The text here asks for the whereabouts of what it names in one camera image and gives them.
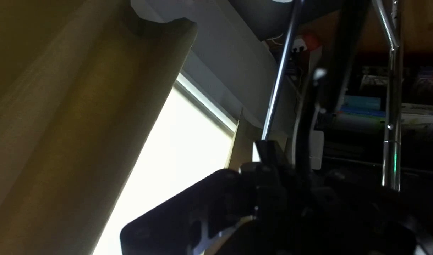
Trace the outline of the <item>mustard brown curtain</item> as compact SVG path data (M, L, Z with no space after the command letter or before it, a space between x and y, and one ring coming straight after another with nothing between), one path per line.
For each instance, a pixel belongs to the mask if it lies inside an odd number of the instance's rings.
M90 255L195 37L133 0L0 0L0 255Z

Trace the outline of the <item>chrome clothes rack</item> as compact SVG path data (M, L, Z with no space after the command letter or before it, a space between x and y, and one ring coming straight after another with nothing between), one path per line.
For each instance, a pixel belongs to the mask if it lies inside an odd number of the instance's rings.
M303 100L296 120L292 141L295 144L296 173L306 180L309 174L310 130L319 115L332 117L342 102L347 85L354 51L360 39L369 10L380 20L388 44L388 76L386 86L386 117L383 134L383 163L380 185L401 191L401 41L400 41L400 3L391 1L391 14L387 14L381 0L342 0L335 31L335 41L327 59L320 59L310 71L303 89Z

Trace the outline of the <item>stack of books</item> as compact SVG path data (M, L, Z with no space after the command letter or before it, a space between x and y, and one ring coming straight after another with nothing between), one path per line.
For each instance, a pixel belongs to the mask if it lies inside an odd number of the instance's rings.
M433 66L404 68L398 90L393 88L386 66L364 65L354 69L340 110L383 120L393 109L401 112L404 132L433 136Z

